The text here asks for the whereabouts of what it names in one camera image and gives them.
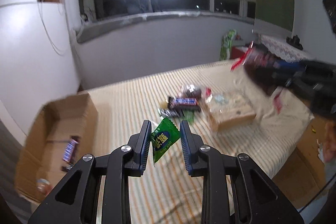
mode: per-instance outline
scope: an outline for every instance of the window sill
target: window sill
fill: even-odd
[[[237,15],[225,14],[225,13],[212,13],[212,12],[200,12],[200,11],[198,12],[172,11],[172,12],[146,13],[146,14],[117,17],[113,19],[107,19],[99,22],[85,24],[83,30],[76,30],[77,34],[79,32],[82,32],[80,37],[77,39],[77,42],[84,43],[101,35],[104,35],[106,33],[112,32],[114,30],[149,20],[180,18],[180,17],[199,17],[199,16],[227,18],[237,20],[240,22],[254,24],[253,18],[242,18]]]

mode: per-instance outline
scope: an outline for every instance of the green candy wrapper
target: green candy wrapper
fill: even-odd
[[[156,163],[179,138],[179,130],[169,118],[164,118],[151,134],[154,163]]]

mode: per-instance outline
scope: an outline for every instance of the metal screw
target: metal screw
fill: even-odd
[[[210,146],[209,145],[202,145],[200,147],[200,149],[203,151],[203,152],[208,152],[210,150]]]
[[[84,161],[90,161],[93,159],[93,156],[91,154],[86,154],[83,156]]]
[[[292,79],[288,79],[285,83],[285,87],[289,87],[292,84]]]
[[[323,85],[318,83],[313,87],[313,90],[321,90],[323,88]]]
[[[129,145],[123,145],[121,147],[121,151],[123,152],[128,152],[129,150],[131,150],[132,148]]]
[[[240,160],[243,160],[243,161],[247,161],[250,158],[248,154],[245,154],[245,153],[240,154],[238,157]]]

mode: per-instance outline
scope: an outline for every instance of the cable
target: cable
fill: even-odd
[[[76,68],[76,71],[77,71],[77,74],[78,74],[78,77],[80,79],[80,83],[82,85],[85,85],[85,79],[83,78],[83,70],[82,70],[82,67],[80,66],[80,63],[81,63],[81,59],[80,59],[80,56],[76,50],[76,45],[77,45],[77,37],[76,37],[76,32],[75,30],[70,30],[70,24],[69,24],[69,18],[68,18],[68,13],[67,13],[67,5],[66,5],[66,2],[65,0],[61,0],[61,3],[63,4],[63,7],[64,7],[64,13],[65,13],[65,19],[66,19],[66,22],[67,22],[67,29],[68,29],[68,34],[69,34],[69,43],[70,43],[70,50],[71,52],[74,52],[74,55],[73,55],[73,60],[75,62],[75,68]],[[83,19],[81,18],[81,22],[82,22],[82,26],[81,28],[84,29],[84,22],[82,21]]]
[[[299,213],[301,213],[304,209],[306,209],[315,200],[315,198],[317,198],[324,191],[324,189],[332,182],[334,178],[336,178],[336,173],[327,182],[327,184],[321,190],[319,190],[319,192],[299,211]]]
[[[8,4],[0,5],[0,8],[8,7],[8,6],[22,5],[22,4],[36,4],[36,1],[25,1],[25,2],[8,3]]]
[[[84,31],[84,27],[85,27],[85,23],[84,23],[84,20],[81,17],[81,29],[78,32],[78,34],[76,35],[76,39],[77,40],[81,37],[81,35],[82,35],[83,31]]]
[[[44,22],[44,20],[43,20],[43,11],[42,11],[42,9],[43,9],[43,2],[44,2],[44,0],[41,0],[41,2],[37,2],[37,7],[38,7],[38,10],[39,10],[39,14],[40,14],[40,18],[41,18],[41,22],[42,22],[44,31],[45,31],[45,33],[46,33],[48,39],[49,39],[49,42],[50,42],[52,48],[54,49],[54,51],[55,51],[58,55],[63,56],[63,55],[67,52],[68,49],[66,49],[66,50],[63,51],[63,50],[59,49],[59,48],[53,43],[53,41],[52,41],[52,39],[51,39],[51,37],[50,37],[50,35],[49,35],[49,33],[48,33],[48,30],[47,30],[47,27],[46,27],[46,25],[45,25],[45,22]]]

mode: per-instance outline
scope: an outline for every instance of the white bedspread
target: white bedspread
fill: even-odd
[[[249,80],[243,68],[230,72],[231,64],[232,61],[216,62],[89,90],[99,113],[94,155],[111,153],[126,144],[132,134],[140,131],[145,119],[159,123],[159,102],[168,95],[177,94],[181,85],[208,86],[213,92],[239,89],[257,113],[252,124],[212,134],[206,117],[200,113],[190,126],[191,131],[223,154],[249,154],[267,175],[273,177],[295,149],[312,115],[287,90],[281,92],[283,108],[277,114],[272,98],[264,95]],[[132,223],[200,223],[202,185],[202,178],[188,176],[180,141],[164,154],[155,167],[149,156],[144,175],[129,179]],[[229,198],[233,212],[231,189]],[[102,195],[98,215],[101,214],[101,199]]]

